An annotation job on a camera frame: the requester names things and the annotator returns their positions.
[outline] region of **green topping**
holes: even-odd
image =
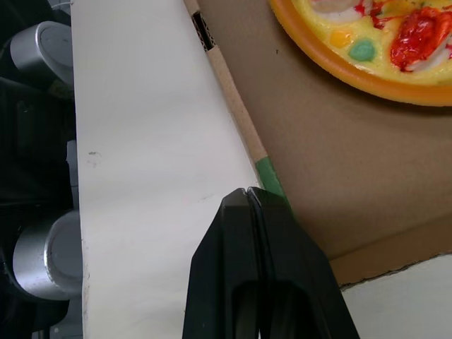
[[[370,39],[360,39],[352,45],[348,55],[356,61],[372,61],[375,57],[374,43]]]

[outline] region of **metal cylinder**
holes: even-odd
[[[83,260],[78,210],[28,226],[14,249],[13,270],[19,285],[36,297],[68,300],[80,295]]]
[[[58,78],[73,85],[71,28],[45,21],[16,34],[11,58],[19,71],[34,79]]]

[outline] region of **green tape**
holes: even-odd
[[[265,190],[283,197],[286,201],[283,187],[276,175],[275,168],[269,157],[264,157],[256,162],[256,171]]]

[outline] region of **cardboard box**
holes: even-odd
[[[452,250],[451,108],[342,83],[265,0],[185,2],[264,185],[285,192],[341,285]]]

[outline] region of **yellow cheese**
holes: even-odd
[[[391,20],[386,23],[383,30],[380,30],[374,27],[369,16],[351,23],[335,23],[319,16],[312,9],[309,0],[293,0],[293,3],[317,37],[335,53],[359,69],[403,83],[436,85],[448,83],[452,79],[452,60],[425,71],[412,73],[401,72],[398,67],[391,63],[389,50],[402,19]],[[392,0],[388,1],[383,9],[385,16],[406,15],[414,8],[420,8],[422,4],[423,6],[442,8],[452,5],[452,0]],[[361,62],[350,58],[348,55],[350,44],[355,40],[366,38],[374,43],[375,58],[372,61]]]

